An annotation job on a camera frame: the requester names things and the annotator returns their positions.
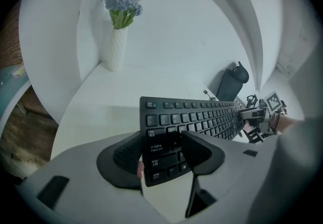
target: black keyboard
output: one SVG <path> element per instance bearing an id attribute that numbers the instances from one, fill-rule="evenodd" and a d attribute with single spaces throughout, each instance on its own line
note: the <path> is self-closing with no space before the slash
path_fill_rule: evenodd
<path id="1" fill-rule="evenodd" d="M 190 171 L 181 152 L 181 132 L 194 131 L 232 140 L 242 129 L 236 102 L 140 98 L 140 131 L 146 186 Z"/>

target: bouquet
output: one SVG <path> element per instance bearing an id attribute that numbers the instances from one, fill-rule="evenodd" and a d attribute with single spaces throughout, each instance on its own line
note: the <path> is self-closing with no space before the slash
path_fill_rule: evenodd
<path id="1" fill-rule="evenodd" d="M 112 24 L 115 29 L 128 27 L 135 16 L 142 13 L 139 0 L 101 0 L 105 8 L 109 10 Z"/>

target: vase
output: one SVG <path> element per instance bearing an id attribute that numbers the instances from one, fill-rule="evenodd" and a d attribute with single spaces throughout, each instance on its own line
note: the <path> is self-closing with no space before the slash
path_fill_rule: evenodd
<path id="1" fill-rule="evenodd" d="M 112 72 L 122 69 L 126 54 L 128 28 L 113 29 L 107 50 L 107 68 Z"/>

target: floor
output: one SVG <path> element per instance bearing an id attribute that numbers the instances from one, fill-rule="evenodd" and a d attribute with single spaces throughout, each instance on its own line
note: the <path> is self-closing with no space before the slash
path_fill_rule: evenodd
<path id="1" fill-rule="evenodd" d="M 0 162 L 13 176 L 24 179 L 50 160 L 58 124 L 30 87 L 20 100 L 27 114 L 15 107 L 0 139 Z"/>

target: black chair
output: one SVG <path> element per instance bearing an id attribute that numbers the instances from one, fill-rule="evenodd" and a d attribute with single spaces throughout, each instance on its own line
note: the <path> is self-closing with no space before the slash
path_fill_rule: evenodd
<path id="1" fill-rule="evenodd" d="M 248 80 L 249 74 L 239 62 L 239 66 L 235 69 L 232 71 L 226 69 L 224 72 L 216 97 L 220 101 L 234 101 L 242 89 L 243 83 L 247 83 Z"/>

